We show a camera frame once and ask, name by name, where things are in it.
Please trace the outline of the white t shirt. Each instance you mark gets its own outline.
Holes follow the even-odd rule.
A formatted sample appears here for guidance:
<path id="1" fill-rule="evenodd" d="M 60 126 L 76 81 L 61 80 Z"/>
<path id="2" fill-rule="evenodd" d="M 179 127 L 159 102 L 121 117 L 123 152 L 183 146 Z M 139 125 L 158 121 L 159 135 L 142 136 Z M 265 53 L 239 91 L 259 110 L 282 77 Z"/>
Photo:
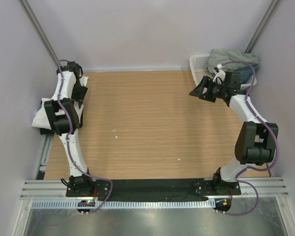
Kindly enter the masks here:
<path id="1" fill-rule="evenodd" d="M 42 98 L 41 99 L 41 108 L 36 112 L 35 114 L 35 117 L 32 121 L 32 127 L 36 127 L 36 128 L 44 128 L 44 129 L 47 129 L 47 130 L 52 130 L 51 129 L 51 126 L 50 126 L 50 123 L 48 121 L 48 118 L 47 118 L 47 114 L 46 114 L 46 111 L 44 109 L 44 105 L 47 101 L 50 101 L 51 99 L 49 98 Z M 84 109 L 84 106 L 81 105 L 79 106 L 79 103 L 77 101 L 74 102 L 74 108 L 77 112 L 77 115 L 79 117 L 79 122 L 80 124 L 82 124 L 82 113 L 83 113 L 83 109 Z"/>

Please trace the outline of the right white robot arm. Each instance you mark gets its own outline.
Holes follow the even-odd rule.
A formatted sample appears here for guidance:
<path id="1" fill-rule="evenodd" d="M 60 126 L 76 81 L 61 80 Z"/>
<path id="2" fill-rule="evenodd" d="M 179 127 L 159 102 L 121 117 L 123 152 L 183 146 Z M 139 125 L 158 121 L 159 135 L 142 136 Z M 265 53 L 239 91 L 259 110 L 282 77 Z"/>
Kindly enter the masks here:
<path id="1" fill-rule="evenodd" d="M 249 169 L 263 171 L 261 166 L 271 163 L 277 150 L 278 126 L 269 123 L 254 108 L 247 92 L 241 90 L 240 74 L 226 72 L 223 76 L 203 76 L 189 94 L 201 100 L 215 102 L 222 99 L 242 123 L 234 158 L 218 168 L 212 179 L 196 181 L 199 196 L 240 194 L 239 177 Z"/>

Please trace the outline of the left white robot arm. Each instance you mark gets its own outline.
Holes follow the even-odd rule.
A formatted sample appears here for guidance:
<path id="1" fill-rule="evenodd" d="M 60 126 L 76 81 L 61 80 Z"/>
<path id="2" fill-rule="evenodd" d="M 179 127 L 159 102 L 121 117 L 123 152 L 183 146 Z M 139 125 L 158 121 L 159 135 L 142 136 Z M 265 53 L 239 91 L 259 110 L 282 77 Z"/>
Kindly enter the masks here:
<path id="1" fill-rule="evenodd" d="M 58 83 L 53 97 L 44 102 L 50 130 L 60 138 L 69 163 L 69 180 L 61 179 L 67 187 L 67 197 L 88 197 L 94 192 L 92 178 L 84 161 L 78 131 L 83 126 L 83 101 L 87 94 L 88 77 L 82 67 L 65 60 L 57 69 Z"/>

